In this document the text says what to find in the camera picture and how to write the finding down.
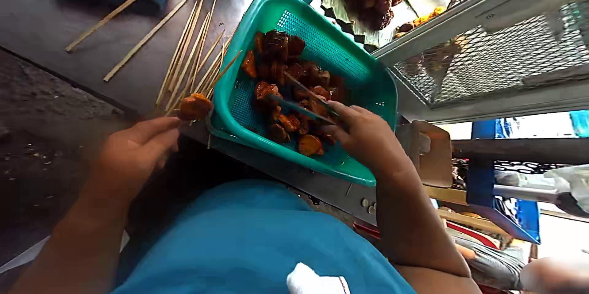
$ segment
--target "stainless steel counter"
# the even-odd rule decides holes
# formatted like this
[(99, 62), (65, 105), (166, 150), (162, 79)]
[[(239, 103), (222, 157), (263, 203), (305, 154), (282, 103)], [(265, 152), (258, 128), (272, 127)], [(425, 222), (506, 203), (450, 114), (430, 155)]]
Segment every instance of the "stainless steel counter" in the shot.
[[(104, 82), (102, 78), (179, 1), (169, 0), (167, 11), (158, 17), (123, 12), (69, 54), (64, 48), (110, 9), (70, 0), (0, 0), (0, 47), (125, 110), (148, 114), (153, 110), (170, 58), (196, 0), (189, 0), (113, 79)], [(202, 12), (210, 10), (212, 1), (206, 0)], [(230, 34), (252, 1), (217, 0), (205, 49), (222, 29)], [(203, 124), (184, 127), (183, 133), (207, 143), (208, 133)], [(312, 173), (230, 141), (212, 138), (211, 145), (328, 204), (376, 223), (376, 217), (360, 204), (363, 197), (376, 199), (374, 189), (360, 185), (350, 188), (350, 183), (344, 180)]]

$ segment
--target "green basket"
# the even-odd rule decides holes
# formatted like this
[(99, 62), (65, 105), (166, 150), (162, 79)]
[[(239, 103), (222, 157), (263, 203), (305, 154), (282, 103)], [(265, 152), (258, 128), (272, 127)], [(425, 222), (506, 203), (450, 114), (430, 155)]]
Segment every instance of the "green basket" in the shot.
[(236, 63), (217, 82), (214, 109), (209, 121), (211, 133), (295, 162), (321, 173), (372, 187), (372, 173), (336, 144), (324, 144), (324, 156), (298, 153), (296, 139), (277, 144), (265, 138), (268, 119), (253, 108), (256, 82), (239, 69), (246, 50), (253, 49), (254, 34), (271, 29), (297, 35), (306, 42), (301, 58), (317, 62), (345, 79), (347, 100), (384, 118), (394, 128), (397, 93), (392, 74), (333, 24), (301, 0), (254, 0), (243, 15), (227, 50), (225, 67), (239, 50)]

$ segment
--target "hand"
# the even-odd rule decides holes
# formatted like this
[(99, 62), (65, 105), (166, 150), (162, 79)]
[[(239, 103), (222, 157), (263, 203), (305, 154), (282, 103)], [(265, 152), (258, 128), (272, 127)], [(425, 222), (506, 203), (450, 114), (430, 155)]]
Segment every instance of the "hand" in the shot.
[(161, 117), (112, 134), (92, 163), (84, 192), (130, 203), (151, 172), (165, 165), (172, 150), (178, 150), (179, 124), (177, 117)]
[(415, 169), (390, 126), (379, 115), (357, 105), (347, 107), (335, 101), (329, 101), (329, 106), (348, 125), (349, 132), (335, 125), (326, 126), (325, 131), (333, 134), (342, 147), (375, 176), (384, 171), (398, 173)]

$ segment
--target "white towel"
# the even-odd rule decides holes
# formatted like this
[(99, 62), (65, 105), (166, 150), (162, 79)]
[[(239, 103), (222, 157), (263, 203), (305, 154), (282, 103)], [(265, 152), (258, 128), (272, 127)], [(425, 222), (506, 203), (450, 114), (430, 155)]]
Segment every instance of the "white towel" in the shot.
[(286, 286), (291, 294), (350, 294), (344, 277), (320, 277), (303, 263), (286, 277)]

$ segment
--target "bamboo skewer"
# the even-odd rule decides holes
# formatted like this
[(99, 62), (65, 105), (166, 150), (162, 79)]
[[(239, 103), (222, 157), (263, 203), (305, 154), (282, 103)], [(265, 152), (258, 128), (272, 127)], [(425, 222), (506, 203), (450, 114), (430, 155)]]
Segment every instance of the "bamboo skewer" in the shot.
[(203, 1), (204, 0), (200, 0), (200, 2), (198, 4), (198, 9), (196, 9), (195, 17), (192, 20), (192, 22), (190, 23), (190, 29), (188, 30), (188, 36), (186, 37), (186, 39), (184, 40), (184, 43), (182, 45), (182, 52), (179, 57), (178, 64), (176, 65), (176, 68), (174, 69), (174, 74), (172, 75), (172, 80), (170, 80), (170, 85), (168, 87), (168, 91), (170, 91), (170, 92), (172, 92), (174, 90), (174, 84), (176, 83), (176, 79), (178, 78), (178, 73), (180, 73), (180, 68), (182, 67), (182, 62), (184, 61), (184, 56), (186, 55), (186, 51), (188, 50), (188, 47), (190, 46), (190, 40), (192, 40), (192, 34), (194, 33), (194, 29), (196, 28), (196, 24), (197, 24), (198, 18), (200, 16), (200, 10), (202, 8)]
[(200, 88), (204, 87), (207, 80), (209, 79), (209, 74), (210, 74), (211, 70), (214, 68), (214, 66), (217, 64), (217, 62), (220, 58), (221, 58), (221, 52), (219, 52), (217, 54), (217, 57), (215, 57), (215, 59), (213, 60), (213, 63), (211, 63), (211, 66), (209, 66), (209, 69), (204, 73), (204, 75), (202, 76), (202, 78), (198, 82), (198, 85), (196, 86), (196, 89), (194, 90), (195, 93), (198, 93), (201, 90)]
[(233, 57), (233, 59), (231, 60), (231, 62), (229, 62), (227, 64), (227, 66), (225, 67), (225, 70), (223, 70), (223, 72), (221, 72), (221, 73), (219, 73), (217, 75), (217, 78), (213, 81), (213, 83), (208, 88), (215, 87), (215, 85), (217, 84), (217, 81), (219, 81), (219, 79), (221, 79), (221, 77), (225, 74), (225, 72), (227, 72), (227, 70), (229, 70), (229, 68), (231, 67), (231, 65), (233, 65), (233, 62), (235, 62), (235, 60), (237, 59), (237, 57), (239, 57), (240, 54), (241, 54), (241, 50), (239, 50), (237, 52), (237, 54), (235, 55), (235, 57)]
[(114, 16), (118, 15), (120, 12), (125, 10), (129, 5), (133, 4), (133, 2), (135, 1), (136, 0), (126, 0), (123, 4), (119, 5), (118, 8), (114, 9), (113, 12), (106, 15), (106, 17), (101, 19), (98, 23), (96, 23), (96, 25), (91, 27), (89, 30), (80, 35), (74, 42), (70, 43), (67, 47), (65, 47), (65, 51), (70, 52), (72, 48), (74, 48), (78, 43), (82, 42), (82, 40), (84, 40), (88, 35), (96, 32), (98, 28), (106, 24), (109, 20), (113, 19)]
[(139, 50), (162, 26), (164, 26), (168, 20), (170, 20), (170, 18), (172, 18), (172, 16), (178, 12), (178, 10), (186, 3), (186, 1), (187, 0), (182, 0), (180, 3), (178, 3), (174, 9), (172, 9), (172, 11), (164, 17), (164, 19), (162, 19), (155, 27), (153, 27), (151, 31), (146, 36), (144, 36), (143, 39), (141, 39), (141, 41), (139, 41), (139, 43), (137, 43), (136, 46), (131, 49), (131, 51), (129, 51), (122, 61), (114, 66), (114, 68), (103, 78), (103, 80), (109, 81), (111, 78), (113, 78), (119, 69), (125, 65), (125, 63), (127, 63), (127, 61), (133, 57), (133, 55), (135, 55), (137, 50)]
[(164, 90), (166, 89), (167, 84), (168, 84), (168, 80), (170, 79), (170, 73), (172, 71), (174, 71), (174, 69), (177, 65), (179, 50), (180, 50), (180, 47), (183, 45), (184, 40), (186, 39), (186, 32), (188, 31), (188, 28), (190, 27), (190, 24), (192, 23), (194, 12), (196, 10), (196, 5), (197, 5), (197, 3), (195, 2), (192, 7), (192, 11), (190, 12), (190, 15), (188, 16), (188, 19), (186, 19), (186, 25), (184, 26), (184, 30), (182, 30), (182, 34), (180, 35), (180, 40), (178, 40), (178, 45), (176, 46), (176, 50), (174, 50), (174, 55), (172, 55), (172, 60), (170, 61), (170, 66), (168, 67), (168, 71), (166, 72), (164, 82), (162, 82), (162, 84), (161, 84), (160, 93), (157, 95), (156, 105), (158, 105), (160, 103), (161, 98), (164, 96)]
[(201, 63), (200, 56), (202, 54), (202, 49), (204, 48), (204, 42), (207, 40), (207, 35), (209, 34), (209, 27), (211, 25), (211, 20), (213, 20), (213, 12), (215, 12), (215, 5), (217, 4), (217, 0), (213, 0), (213, 6), (211, 7), (211, 15), (209, 16), (209, 20), (207, 21), (207, 27), (204, 32), (204, 38), (202, 39), (202, 45), (200, 47), (200, 51), (198, 52), (198, 67), (202, 67), (206, 59)]
[[(229, 62), (229, 64), (228, 64), (228, 65), (225, 67), (225, 70), (223, 70), (223, 72), (221, 72), (221, 74), (219, 74), (219, 75), (217, 76), (217, 79), (215, 79), (215, 81), (214, 81), (214, 83), (213, 83), (213, 86), (214, 86), (214, 85), (217, 83), (217, 81), (219, 80), (219, 78), (221, 78), (221, 77), (223, 76), (223, 74), (225, 74), (225, 72), (227, 72), (227, 70), (228, 70), (228, 69), (231, 67), (231, 65), (233, 65), (233, 62), (235, 62), (235, 60), (237, 59), (237, 57), (239, 57), (239, 55), (240, 55), (240, 54), (241, 54), (241, 51), (237, 52), (237, 55), (235, 55), (235, 57), (233, 57), (233, 59), (231, 60), (231, 62)], [(213, 66), (216, 66), (215, 64), (218, 64), (218, 61), (216, 61), (216, 62), (217, 62), (217, 63), (213, 63), (213, 64), (212, 64), (212, 65), (209, 67), (209, 70), (207, 71), (207, 73), (206, 73), (206, 74), (208, 74), (208, 73), (209, 73), (209, 72), (210, 72), (210, 71), (213, 69)], [(183, 96), (183, 95), (179, 95), (179, 96), (176, 98), (175, 102), (173, 103), (173, 105), (174, 105), (174, 106), (173, 106), (173, 107), (170, 107), (170, 108), (169, 108), (169, 109), (166, 111), (166, 116), (169, 116), (169, 115), (172, 113), (172, 111), (173, 111), (173, 110), (175, 110), (176, 106), (177, 106), (178, 104), (180, 104), (180, 102), (182, 101), (182, 99), (183, 99), (183, 98), (184, 98), (184, 96)]]
[(182, 70), (182, 73), (178, 77), (178, 81), (176, 82), (176, 85), (175, 85), (174, 90), (172, 92), (172, 96), (170, 97), (170, 101), (168, 102), (168, 105), (166, 106), (167, 110), (170, 109), (172, 102), (174, 101), (174, 97), (176, 96), (176, 93), (178, 93), (178, 90), (180, 89), (180, 85), (182, 84), (182, 80), (184, 79), (184, 76), (186, 75), (186, 72), (188, 71), (188, 67), (190, 67), (190, 64), (192, 62), (192, 58), (194, 57), (194, 53), (199, 46), (199, 41), (200, 41), (200, 37), (202, 35), (203, 29), (204, 29), (204, 24), (201, 25), (201, 27), (200, 27), (200, 31), (198, 32), (198, 36), (196, 37), (196, 41), (194, 42), (192, 50), (190, 51), (190, 55), (188, 56), (188, 59), (186, 60), (186, 64), (184, 65), (184, 69)]
[(204, 59), (202, 60), (202, 63), (195, 68), (191, 82), (190, 82), (190, 88), (189, 90), (192, 90), (192, 88), (194, 87), (194, 81), (196, 80), (196, 76), (198, 75), (198, 73), (200, 72), (200, 69), (202, 69), (202, 66), (204, 66), (204, 64), (207, 62), (207, 60), (209, 59), (209, 57), (211, 56), (211, 53), (213, 52), (213, 50), (215, 49), (215, 47), (217, 47), (217, 44), (219, 43), (219, 41), (221, 40), (221, 37), (223, 36), (223, 34), (225, 33), (225, 30), (223, 30), (221, 32), (221, 34), (219, 34), (219, 36), (217, 37), (217, 39), (215, 40), (215, 42), (213, 42), (213, 45), (211, 46), (211, 49), (209, 49), (209, 51), (207, 52), (207, 54), (204, 56)]

